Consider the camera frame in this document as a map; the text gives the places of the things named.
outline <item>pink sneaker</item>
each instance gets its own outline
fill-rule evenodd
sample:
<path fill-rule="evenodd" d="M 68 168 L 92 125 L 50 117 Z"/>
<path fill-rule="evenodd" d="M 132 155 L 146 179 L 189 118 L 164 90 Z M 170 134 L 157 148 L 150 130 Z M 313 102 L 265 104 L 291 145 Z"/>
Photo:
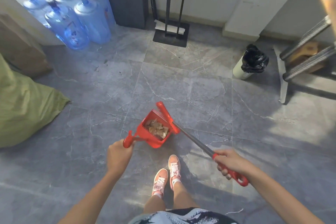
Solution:
<path fill-rule="evenodd" d="M 168 160 L 168 167 L 170 171 L 170 188 L 174 191 L 174 184 L 181 182 L 181 165 L 179 158 L 176 155 L 171 155 Z"/>
<path fill-rule="evenodd" d="M 155 175 L 152 196 L 157 195 L 159 198 L 162 198 L 167 181 L 168 171 L 162 168 Z"/>

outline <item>black and white patterned clothing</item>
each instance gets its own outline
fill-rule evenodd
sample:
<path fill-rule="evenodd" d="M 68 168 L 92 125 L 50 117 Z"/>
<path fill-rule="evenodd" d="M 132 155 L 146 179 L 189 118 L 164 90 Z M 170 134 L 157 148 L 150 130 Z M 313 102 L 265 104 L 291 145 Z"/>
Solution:
<path fill-rule="evenodd" d="M 200 208 L 160 211 L 137 216 L 129 224 L 238 224 L 233 219 Z"/>

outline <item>person's right arm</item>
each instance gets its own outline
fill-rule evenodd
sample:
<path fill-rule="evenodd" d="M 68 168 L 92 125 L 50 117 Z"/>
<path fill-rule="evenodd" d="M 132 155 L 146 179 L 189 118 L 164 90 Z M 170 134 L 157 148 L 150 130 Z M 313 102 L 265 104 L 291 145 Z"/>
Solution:
<path fill-rule="evenodd" d="M 323 224 L 284 187 L 247 159 L 242 158 L 233 149 L 216 150 L 215 152 L 221 155 L 215 158 L 215 162 L 222 163 L 232 171 L 244 175 L 287 224 Z M 217 169 L 228 180 L 231 179 L 227 169 L 222 170 L 220 166 L 217 166 Z"/>

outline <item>garbage bag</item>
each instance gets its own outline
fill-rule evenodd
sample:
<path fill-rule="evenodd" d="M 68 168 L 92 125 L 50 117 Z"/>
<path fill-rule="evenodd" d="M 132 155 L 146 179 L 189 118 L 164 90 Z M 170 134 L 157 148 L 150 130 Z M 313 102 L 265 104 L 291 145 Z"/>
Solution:
<path fill-rule="evenodd" d="M 249 44 L 244 52 L 242 62 L 241 69 L 244 72 L 262 73 L 268 65 L 269 57 L 261 52 L 255 45 Z"/>
<path fill-rule="evenodd" d="M 0 54 L 0 148 L 28 139 L 69 101 L 60 91 L 12 71 Z"/>

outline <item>black trash bag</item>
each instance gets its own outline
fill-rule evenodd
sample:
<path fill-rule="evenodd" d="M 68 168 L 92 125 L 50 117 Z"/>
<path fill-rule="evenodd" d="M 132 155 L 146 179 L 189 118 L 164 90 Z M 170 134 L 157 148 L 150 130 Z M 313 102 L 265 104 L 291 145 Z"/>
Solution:
<path fill-rule="evenodd" d="M 243 55 L 241 69 L 246 73 L 262 73 L 268 65 L 269 58 L 255 45 L 249 44 Z"/>

